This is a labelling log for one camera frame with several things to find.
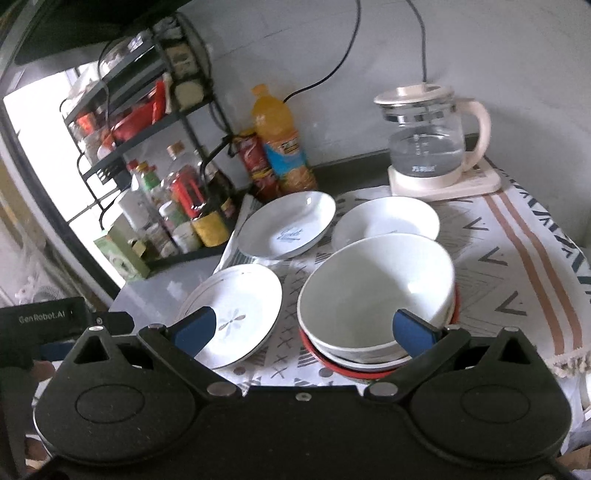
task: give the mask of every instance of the tablecloth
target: tablecloth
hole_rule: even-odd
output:
[[[561,377],[591,369],[591,269],[583,253],[550,214],[502,170],[494,194],[433,202],[437,241],[452,256],[460,291],[459,324],[477,336],[505,326],[524,331],[551,370]],[[390,195],[389,187],[335,198],[337,213],[325,237],[299,257],[268,261],[242,255],[236,235],[261,204],[247,198],[217,270],[260,263],[283,287],[281,311],[269,341],[245,361],[218,370],[243,390],[250,385],[345,385],[352,380],[324,367],[302,345],[296,304],[308,276],[333,253],[331,234],[355,206]]]

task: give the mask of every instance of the tablecloth fringe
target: tablecloth fringe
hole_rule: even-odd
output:
[[[545,360],[552,373],[560,378],[575,377],[591,372],[591,345],[582,346],[569,353]]]

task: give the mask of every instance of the blue gripper pad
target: blue gripper pad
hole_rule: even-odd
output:
[[[443,331],[405,309],[400,309],[392,319],[394,339],[411,357],[429,350],[443,336]]]
[[[196,312],[168,328],[171,342],[190,356],[197,355],[216,333],[216,313],[211,307]]]

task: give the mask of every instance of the green box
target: green box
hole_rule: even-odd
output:
[[[125,281],[147,278],[150,274],[148,266],[115,227],[97,238],[95,245]]]

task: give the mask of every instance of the electric kettle base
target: electric kettle base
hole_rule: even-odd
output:
[[[474,168],[465,171],[460,179],[449,187],[433,190],[414,190],[401,186],[397,177],[400,174],[393,166],[388,167],[390,191],[395,197],[413,197],[426,201],[449,200],[495,192],[501,188],[501,177],[483,158]]]

